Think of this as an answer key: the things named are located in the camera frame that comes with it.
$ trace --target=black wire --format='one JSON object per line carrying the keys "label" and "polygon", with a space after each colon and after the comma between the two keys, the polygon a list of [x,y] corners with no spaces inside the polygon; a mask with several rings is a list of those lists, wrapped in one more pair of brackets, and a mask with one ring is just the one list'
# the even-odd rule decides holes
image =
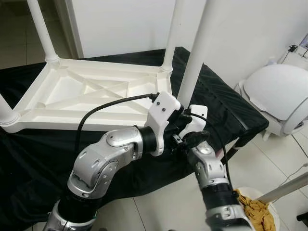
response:
{"label": "black wire", "polygon": [[213,124],[211,124],[206,118],[200,116],[200,115],[197,115],[197,114],[194,114],[194,113],[188,113],[188,115],[190,116],[195,116],[195,117],[198,117],[202,120],[204,120],[209,126],[212,127],[212,129],[215,131],[218,139],[219,139],[219,142],[220,142],[220,145],[222,146],[222,150],[223,150],[223,154],[224,154],[224,158],[225,158],[225,161],[226,161],[226,172],[227,172],[227,178],[228,178],[228,181],[229,181],[229,184],[231,186],[231,189],[233,190],[233,187],[232,187],[232,183],[231,183],[231,179],[230,179],[230,173],[229,173],[229,165],[228,165],[228,157],[227,157],[227,152],[226,152],[226,148],[225,148],[225,145],[223,144],[222,142],[222,139],[218,133],[218,131],[216,130],[216,128],[213,126]]}
{"label": "black wire", "polygon": [[[288,56],[290,52],[288,51],[287,55],[285,56],[285,58]],[[285,58],[283,59],[283,61],[280,64],[283,64],[283,62],[285,61]]]}
{"label": "black wire", "polygon": [[295,139],[294,135],[291,135],[293,137],[293,139],[295,140],[295,142],[298,144],[298,146],[300,147],[300,149],[303,151],[303,153],[305,154],[305,156],[308,158],[307,153],[304,151],[303,147],[299,144],[299,142],[297,141],[297,139]]}
{"label": "black wire", "polygon": [[303,57],[305,57],[305,54],[308,52],[308,49],[307,49],[307,51],[305,51],[305,53],[303,54]]}
{"label": "black wire", "polygon": [[76,154],[76,157],[78,156],[79,154],[79,143],[80,143],[80,135],[81,135],[81,130],[82,130],[82,126],[84,125],[84,123],[86,122],[86,119],[92,115],[93,113],[99,111],[99,110],[102,110],[106,107],[110,107],[110,106],[113,106],[113,105],[116,105],[118,103],[124,103],[124,102],[127,102],[127,101],[132,101],[132,100],[139,100],[139,99],[144,99],[144,98],[150,98],[152,99],[153,97],[155,97],[157,95],[155,94],[146,94],[146,95],[137,95],[137,96],[132,96],[132,97],[128,97],[128,98],[124,98],[124,99],[120,99],[120,100],[116,100],[116,101],[112,101],[110,103],[106,103],[104,105],[101,105],[101,106],[98,106],[94,109],[92,109],[91,111],[89,111],[88,113],[86,113],[83,118],[81,119],[79,125],[78,125],[78,129],[77,129],[77,132],[76,132],[76,138],[75,138],[75,154]]}

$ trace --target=tile floor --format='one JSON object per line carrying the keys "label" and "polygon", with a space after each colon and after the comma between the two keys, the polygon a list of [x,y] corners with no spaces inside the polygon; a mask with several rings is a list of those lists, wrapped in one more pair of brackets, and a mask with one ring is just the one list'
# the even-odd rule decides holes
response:
{"label": "tile floor", "polygon": [[[56,53],[71,58],[57,15],[43,16]],[[3,4],[0,7],[0,69],[44,62],[44,50],[31,15],[16,16]]]}
{"label": "tile floor", "polygon": [[[59,21],[44,14],[56,52],[70,58]],[[44,52],[31,16],[14,16],[0,8],[0,69],[44,61]],[[308,126],[295,134],[308,152]],[[258,134],[230,160],[234,187],[249,186],[266,193],[280,185],[308,159],[291,136],[270,136],[267,142]],[[293,179],[307,171],[301,169]],[[280,216],[281,231],[308,231],[296,215],[308,211],[308,186],[274,203]],[[150,194],[116,200],[99,210],[93,231],[207,231],[205,206],[194,175],[174,182]],[[26,231],[40,231],[44,222]]]}

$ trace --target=yellow towel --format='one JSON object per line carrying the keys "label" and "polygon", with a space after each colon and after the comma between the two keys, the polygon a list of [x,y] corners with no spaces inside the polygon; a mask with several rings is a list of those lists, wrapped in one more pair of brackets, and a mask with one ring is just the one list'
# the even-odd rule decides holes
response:
{"label": "yellow towel", "polygon": [[256,231],[276,231],[274,217],[268,210],[269,204],[265,205],[258,200],[251,200],[241,195],[238,189],[235,191],[239,194],[238,200]]}

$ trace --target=wrinkled black cloth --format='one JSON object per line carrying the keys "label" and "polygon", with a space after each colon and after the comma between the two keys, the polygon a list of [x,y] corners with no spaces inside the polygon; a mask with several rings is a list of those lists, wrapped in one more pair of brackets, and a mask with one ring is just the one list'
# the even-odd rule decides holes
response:
{"label": "wrinkled black cloth", "polygon": [[[165,50],[111,55],[87,60],[160,66]],[[171,76],[177,96],[189,52],[176,48]],[[11,107],[43,69],[45,63],[0,70],[0,93]],[[268,121],[227,86],[209,67],[203,65],[191,103],[208,107],[208,120],[215,125],[224,144],[239,138],[244,146],[268,126]],[[219,140],[211,127],[209,143],[217,151]],[[0,128],[0,229],[22,231],[47,220],[65,187],[75,160],[75,131],[24,129],[9,134]],[[97,142],[103,132],[83,131],[80,148]],[[159,157],[145,154],[119,170],[102,205],[119,198],[144,195],[192,173],[186,158],[167,150]]]}

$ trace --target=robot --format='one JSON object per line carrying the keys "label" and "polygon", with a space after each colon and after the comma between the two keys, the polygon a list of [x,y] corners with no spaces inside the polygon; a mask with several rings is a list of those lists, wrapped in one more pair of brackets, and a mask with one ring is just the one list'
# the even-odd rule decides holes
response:
{"label": "robot", "polygon": [[161,155],[164,147],[187,156],[206,206],[206,222],[213,231],[255,230],[221,161],[206,142],[207,107],[191,105],[184,110],[169,93],[151,96],[153,105],[144,127],[109,131],[79,153],[67,181],[67,194],[55,203],[44,231],[90,231],[115,173],[148,153]]}

